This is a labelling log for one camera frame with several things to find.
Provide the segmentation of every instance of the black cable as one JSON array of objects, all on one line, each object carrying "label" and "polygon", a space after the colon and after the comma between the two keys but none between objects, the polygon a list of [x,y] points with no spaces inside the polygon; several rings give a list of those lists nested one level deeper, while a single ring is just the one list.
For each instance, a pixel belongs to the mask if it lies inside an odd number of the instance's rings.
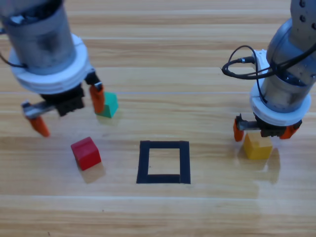
[{"label": "black cable", "polygon": [[[239,50],[242,47],[247,47],[247,48],[251,48],[248,45],[243,45],[241,47],[239,47],[237,50]],[[229,77],[233,77],[233,78],[238,78],[238,79],[245,79],[245,80],[254,80],[254,79],[262,79],[262,78],[267,78],[267,77],[271,77],[274,76],[277,73],[280,73],[282,71],[285,71],[287,69],[289,69],[290,67],[294,66],[295,64],[299,63],[300,61],[304,60],[305,58],[307,58],[308,56],[310,56],[312,53],[314,53],[316,51],[316,44],[314,44],[309,50],[307,50],[306,52],[304,52],[303,54],[294,57],[290,60],[287,60],[283,63],[277,64],[276,65],[276,69],[274,69],[273,71],[261,74],[261,75],[257,75],[257,73],[263,72],[265,70],[270,70],[272,69],[271,67],[262,69],[260,71],[254,72],[254,73],[248,73],[248,74],[235,74],[232,73],[231,71],[229,71],[228,67],[231,65],[229,62],[227,64],[225,64],[222,68],[222,72],[229,76]]]},{"label": "black cable", "polygon": [[[4,35],[5,34],[5,29],[4,28],[1,28],[0,29],[0,35]],[[0,59],[6,63],[7,65],[10,65],[11,67],[15,67],[15,68],[27,68],[27,66],[25,64],[22,64],[22,65],[17,65],[17,64],[13,64],[13,63],[10,63],[8,60],[6,60],[3,55],[1,54],[0,52]]]},{"label": "black cable", "polygon": [[0,58],[2,59],[2,61],[4,63],[6,63],[7,65],[11,66],[11,67],[15,67],[15,68],[27,68],[27,66],[25,64],[22,64],[22,65],[17,65],[17,64],[13,64],[13,63],[10,63],[8,60],[6,60],[3,55],[1,54],[0,52]]},{"label": "black cable", "polygon": [[[253,57],[246,57],[246,58],[239,58],[239,59],[236,59],[234,61],[232,61],[232,57],[233,55],[238,51],[240,50],[241,48],[249,48],[252,53],[253,53]],[[254,63],[255,64],[255,68],[256,68],[256,76],[259,75],[259,71],[258,71],[258,58],[257,58],[257,55],[256,55],[256,52],[255,50],[250,47],[249,45],[242,45],[240,47],[238,47],[237,49],[235,49],[235,51],[231,54],[231,56],[229,57],[229,60],[228,60],[228,63],[224,65],[224,67],[222,68],[222,71],[225,70],[225,72],[230,72],[228,67],[232,64],[235,64],[235,63]],[[259,95],[260,97],[262,98],[262,100],[267,103],[267,100],[264,98],[262,92],[261,92],[261,88],[260,88],[260,85],[259,85],[259,80],[257,80],[257,86],[258,86],[258,91],[259,91]]]}]

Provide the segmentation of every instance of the gray cylinder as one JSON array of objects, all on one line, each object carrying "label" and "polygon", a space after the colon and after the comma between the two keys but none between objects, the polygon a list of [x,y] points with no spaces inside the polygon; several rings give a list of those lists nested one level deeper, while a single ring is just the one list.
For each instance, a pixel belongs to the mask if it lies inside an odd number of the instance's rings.
[{"label": "gray cylinder", "polygon": [[30,73],[48,75],[67,68],[75,59],[67,15],[62,4],[49,17],[29,24],[22,16],[2,20],[21,63]]},{"label": "gray cylinder", "polygon": [[[272,67],[303,53],[291,42],[291,31],[292,19],[289,19],[270,42],[267,61]],[[316,80],[315,67],[315,60],[310,56],[285,72],[266,78],[261,87],[262,94],[267,100],[266,106],[279,113],[297,110]]]}]

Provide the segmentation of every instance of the wooden table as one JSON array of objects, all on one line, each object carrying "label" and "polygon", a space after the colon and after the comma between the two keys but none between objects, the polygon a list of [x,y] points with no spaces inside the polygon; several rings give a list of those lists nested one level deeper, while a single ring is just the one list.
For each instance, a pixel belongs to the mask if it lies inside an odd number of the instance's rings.
[{"label": "wooden table", "polygon": [[[113,119],[97,118],[85,86],[86,107],[45,115],[52,134],[42,138],[20,108],[41,99],[0,64],[0,236],[316,236],[315,101],[291,140],[273,139],[268,161],[249,161],[232,126],[239,113],[253,117],[254,82],[220,70],[242,44],[267,48],[290,16],[289,0],[66,6],[119,110]],[[5,37],[0,47],[7,56]],[[81,172],[70,145],[88,136],[103,165]],[[189,141],[192,183],[136,184],[141,140]],[[151,151],[149,173],[178,172],[178,151]]]}]

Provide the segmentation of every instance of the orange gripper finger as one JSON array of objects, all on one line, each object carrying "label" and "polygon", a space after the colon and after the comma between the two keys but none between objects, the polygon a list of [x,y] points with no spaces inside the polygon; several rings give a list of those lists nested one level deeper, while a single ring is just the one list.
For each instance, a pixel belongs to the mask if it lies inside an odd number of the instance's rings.
[{"label": "orange gripper finger", "polygon": [[96,87],[91,86],[89,90],[95,112],[101,113],[104,110],[105,103],[104,89],[98,91]]},{"label": "orange gripper finger", "polygon": [[243,131],[237,128],[236,120],[234,122],[234,138],[235,138],[235,141],[237,142],[240,142],[243,138]]},{"label": "orange gripper finger", "polygon": [[286,130],[282,136],[280,136],[280,139],[285,140],[285,139],[290,139],[298,130],[299,128],[295,129],[294,126],[288,126],[286,127]]},{"label": "orange gripper finger", "polygon": [[43,137],[49,137],[50,132],[44,122],[44,120],[41,117],[29,119],[33,129],[37,131],[39,134],[41,134]]}]

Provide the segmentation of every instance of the black tape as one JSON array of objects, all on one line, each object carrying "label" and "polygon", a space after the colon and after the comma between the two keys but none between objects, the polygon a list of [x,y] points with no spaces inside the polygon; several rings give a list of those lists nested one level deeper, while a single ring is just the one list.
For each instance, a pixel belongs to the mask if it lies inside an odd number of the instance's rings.
[{"label": "black tape", "polygon": [[[149,150],[152,149],[179,149],[180,174],[148,174]],[[186,141],[141,141],[137,184],[190,184],[190,144]]]}]

